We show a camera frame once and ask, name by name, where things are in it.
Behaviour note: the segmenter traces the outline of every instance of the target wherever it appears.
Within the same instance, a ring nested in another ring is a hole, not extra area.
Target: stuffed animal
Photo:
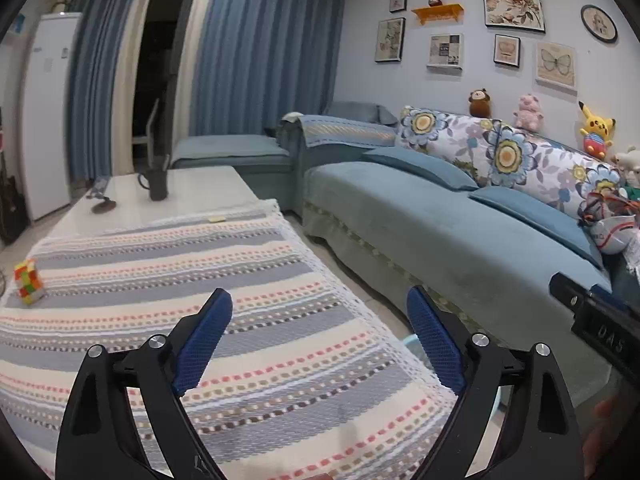
[[[578,102],[578,104],[587,119],[584,123],[584,128],[580,129],[580,133],[584,136],[584,151],[595,158],[604,160],[607,155],[607,148],[613,145],[611,138],[613,137],[613,128],[616,126],[616,120],[603,119],[593,115],[582,101]]]
[[[538,98],[531,94],[523,95],[520,97],[518,108],[519,110],[513,113],[516,116],[513,126],[537,133],[542,126],[542,119],[545,118]]]
[[[626,198],[640,201],[640,150],[630,146],[626,153],[616,153],[612,160],[625,177]]]
[[[491,117],[491,98],[486,92],[486,88],[482,90],[474,90],[469,96],[469,114],[473,117],[481,119],[489,119]]]

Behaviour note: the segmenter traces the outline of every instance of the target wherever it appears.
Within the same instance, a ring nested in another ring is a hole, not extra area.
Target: striped tablecloth
[[[47,295],[27,307],[12,287],[2,299],[0,406],[50,476],[86,349],[137,348],[197,312],[217,287],[231,293],[234,316],[182,402],[230,480],[405,478],[455,402],[275,202],[46,238],[31,256]],[[129,394],[151,465],[166,472],[140,393]]]

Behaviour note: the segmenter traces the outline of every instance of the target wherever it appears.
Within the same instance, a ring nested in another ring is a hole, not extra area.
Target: black mug
[[[146,178],[146,181],[149,183],[148,186],[142,184],[142,177]],[[149,190],[149,198],[154,202],[164,200],[168,195],[166,188],[166,170],[158,170],[155,168],[146,170],[145,173],[138,175],[138,183],[143,188]]]

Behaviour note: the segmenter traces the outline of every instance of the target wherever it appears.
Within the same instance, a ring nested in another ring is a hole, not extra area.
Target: rubik's cube
[[[38,278],[36,262],[33,259],[24,260],[14,267],[15,286],[18,296],[24,303],[30,305],[44,296],[44,287]]]

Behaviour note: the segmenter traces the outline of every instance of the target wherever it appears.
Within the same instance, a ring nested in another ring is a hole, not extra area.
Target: sofa
[[[360,102],[332,102],[322,116],[356,127],[374,124],[391,135],[398,122],[385,107]],[[183,139],[174,148],[171,167],[233,166],[258,198],[275,198],[282,211],[293,210],[301,216],[305,172],[330,162],[358,160],[366,149],[343,142],[310,148],[303,125],[294,116],[279,124],[275,137],[226,134]]]
[[[307,172],[303,226],[402,312],[421,284],[472,331],[511,348],[548,343],[580,406],[602,392],[610,365],[571,334],[572,313],[549,281],[563,272],[611,290],[578,219],[588,192],[619,180],[599,160],[500,121],[407,107],[395,148]]]

